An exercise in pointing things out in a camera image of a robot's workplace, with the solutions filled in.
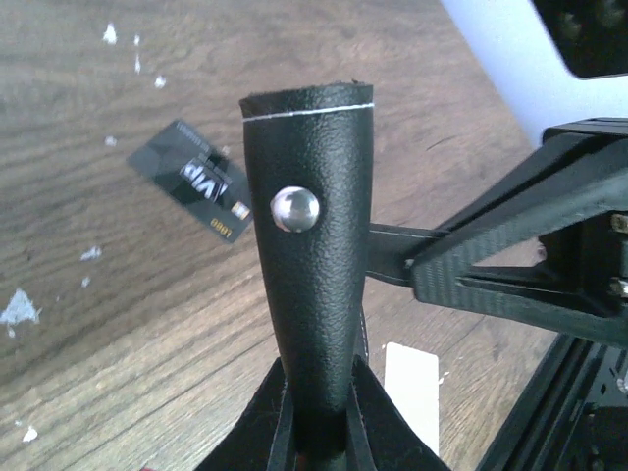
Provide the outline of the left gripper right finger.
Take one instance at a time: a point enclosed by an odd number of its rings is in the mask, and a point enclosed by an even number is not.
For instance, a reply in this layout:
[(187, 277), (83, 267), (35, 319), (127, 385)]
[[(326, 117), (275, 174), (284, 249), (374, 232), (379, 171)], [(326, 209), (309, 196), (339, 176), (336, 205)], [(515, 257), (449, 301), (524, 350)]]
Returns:
[(359, 356), (352, 366), (346, 410), (349, 470), (440, 470), (442, 461), (411, 430), (372, 370)]

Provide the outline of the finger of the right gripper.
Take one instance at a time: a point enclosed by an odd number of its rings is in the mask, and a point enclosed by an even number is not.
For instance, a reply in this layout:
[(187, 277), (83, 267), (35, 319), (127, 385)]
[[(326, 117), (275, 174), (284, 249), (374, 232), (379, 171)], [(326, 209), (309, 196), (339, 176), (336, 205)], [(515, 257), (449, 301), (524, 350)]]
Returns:
[(627, 208), (627, 140), (566, 132), (545, 142), (419, 253), (414, 275), (461, 275), (476, 262), (611, 210)]
[(607, 294), (541, 281), (530, 269), (471, 267), (460, 274), (436, 263), (415, 263), (411, 280), (415, 297), (427, 304), (627, 347), (625, 302)]

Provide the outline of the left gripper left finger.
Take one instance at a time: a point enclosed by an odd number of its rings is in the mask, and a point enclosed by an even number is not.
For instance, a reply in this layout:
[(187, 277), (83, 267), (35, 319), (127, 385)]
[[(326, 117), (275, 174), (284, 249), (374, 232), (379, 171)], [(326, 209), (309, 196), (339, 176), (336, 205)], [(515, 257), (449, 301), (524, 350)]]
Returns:
[(294, 468), (293, 405), (276, 360), (231, 431), (197, 471), (284, 471)]

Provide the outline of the white card red print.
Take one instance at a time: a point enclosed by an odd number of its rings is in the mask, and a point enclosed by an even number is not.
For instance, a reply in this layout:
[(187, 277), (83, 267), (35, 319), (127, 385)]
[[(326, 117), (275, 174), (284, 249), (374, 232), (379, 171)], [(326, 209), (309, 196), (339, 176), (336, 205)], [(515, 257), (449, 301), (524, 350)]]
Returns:
[(385, 391), (412, 432), (439, 455), (439, 357), (395, 342), (385, 353)]

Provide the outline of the black leather card holder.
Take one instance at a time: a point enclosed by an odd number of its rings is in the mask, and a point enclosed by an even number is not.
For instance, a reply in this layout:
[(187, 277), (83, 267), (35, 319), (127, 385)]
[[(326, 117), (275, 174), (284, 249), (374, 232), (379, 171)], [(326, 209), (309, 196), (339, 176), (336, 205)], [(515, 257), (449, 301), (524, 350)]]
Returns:
[(373, 88), (340, 82), (239, 103), (270, 314), (293, 405), (294, 465), (349, 470), (346, 410), (362, 332)]

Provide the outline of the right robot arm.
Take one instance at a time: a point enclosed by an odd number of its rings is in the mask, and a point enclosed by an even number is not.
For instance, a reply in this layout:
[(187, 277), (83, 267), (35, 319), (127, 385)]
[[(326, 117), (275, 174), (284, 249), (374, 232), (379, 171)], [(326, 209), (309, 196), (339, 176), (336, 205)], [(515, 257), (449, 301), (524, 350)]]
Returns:
[(534, 152), (442, 224), (420, 301), (627, 344), (627, 7), (448, 1)]

